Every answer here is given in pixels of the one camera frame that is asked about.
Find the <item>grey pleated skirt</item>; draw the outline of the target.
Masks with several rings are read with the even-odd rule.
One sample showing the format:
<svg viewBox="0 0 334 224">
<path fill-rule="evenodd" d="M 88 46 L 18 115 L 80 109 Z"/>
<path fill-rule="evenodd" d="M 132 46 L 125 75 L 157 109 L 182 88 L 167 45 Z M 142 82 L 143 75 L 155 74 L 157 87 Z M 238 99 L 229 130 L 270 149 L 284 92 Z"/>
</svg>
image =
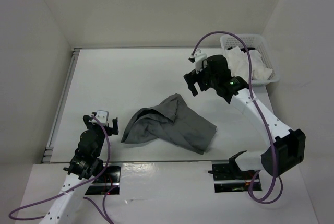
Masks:
<svg viewBox="0 0 334 224">
<path fill-rule="evenodd" d="M 139 109 L 125 127 L 121 142 L 139 145 L 159 138 L 202 155 L 216 131 L 213 123 L 175 93 L 156 106 Z"/>
</svg>

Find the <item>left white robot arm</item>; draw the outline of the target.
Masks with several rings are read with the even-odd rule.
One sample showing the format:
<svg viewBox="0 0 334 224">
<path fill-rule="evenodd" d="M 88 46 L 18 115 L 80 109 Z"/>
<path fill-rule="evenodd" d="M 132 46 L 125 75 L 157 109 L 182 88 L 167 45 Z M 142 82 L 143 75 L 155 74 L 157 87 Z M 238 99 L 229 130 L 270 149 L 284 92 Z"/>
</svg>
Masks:
<svg viewBox="0 0 334 224">
<path fill-rule="evenodd" d="M 83 197 L 92 182 L 103 178 L 106 167 L 99 158 L 107 136 L 118 134 L 118 119 L 108 123 L 108 111 L 98 110 L 91 116 L 84 115 L 86 130 L 81 133 L 78 147 L 69 163 L 64 168 L 67 172 L 63 187 L 40 223 L 72 223 Z"/>
</svg>

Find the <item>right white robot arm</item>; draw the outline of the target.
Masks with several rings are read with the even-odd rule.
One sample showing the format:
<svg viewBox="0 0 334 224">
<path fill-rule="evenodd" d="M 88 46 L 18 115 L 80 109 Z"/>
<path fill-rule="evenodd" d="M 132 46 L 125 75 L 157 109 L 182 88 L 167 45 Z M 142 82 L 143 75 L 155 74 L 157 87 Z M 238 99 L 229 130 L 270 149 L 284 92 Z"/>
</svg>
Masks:
<svg viewBox="0 0 334 224">
<path fill-rule="evenodd" d="M 266 151 L 241 151 L 230 158 L 229 174 L 241 178 L 248 170 L 265 170 L 279 177 L 304 160 L 305 133 L 279 120 L 255 95 L 240 76 L 232 76 L 221 55 L 195 54 L 189 58 L 195 68 L 184 75 L 193 96 L 213 89 L 229 105 L 239 110 L 264 139 Z"/>
</svg>

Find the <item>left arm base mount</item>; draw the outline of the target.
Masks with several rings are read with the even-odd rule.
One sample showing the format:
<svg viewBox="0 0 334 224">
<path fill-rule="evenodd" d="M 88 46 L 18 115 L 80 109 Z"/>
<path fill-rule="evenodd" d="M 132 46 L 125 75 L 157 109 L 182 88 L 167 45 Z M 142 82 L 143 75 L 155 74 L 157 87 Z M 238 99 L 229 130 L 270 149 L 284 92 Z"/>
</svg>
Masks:
<svg viewBox="0 0 334 224">
<path fill-rule="evenodd" d="M 108 166 L 105 172 L 89 186 L 85 195 L 118 195 L 120 180 L 121 166 Z"/>
</svg>

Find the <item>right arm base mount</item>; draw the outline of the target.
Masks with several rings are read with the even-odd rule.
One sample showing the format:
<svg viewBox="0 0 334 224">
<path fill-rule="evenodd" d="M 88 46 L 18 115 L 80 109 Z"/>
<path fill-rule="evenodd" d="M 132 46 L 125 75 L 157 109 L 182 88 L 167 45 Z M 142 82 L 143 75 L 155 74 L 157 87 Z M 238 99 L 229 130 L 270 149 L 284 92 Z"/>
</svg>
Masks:
<svg viewBox="0 0 334 224">
<path fill-rule="evenodd" d="M 248 191 L 255 172 L 242 172 L 240 179 L 236 178 L 231 173 L 219 173 L 213 170 L 209 170 L 208 173 L 213 175 L 215 193 L 232 193 Z"/>
</svg>

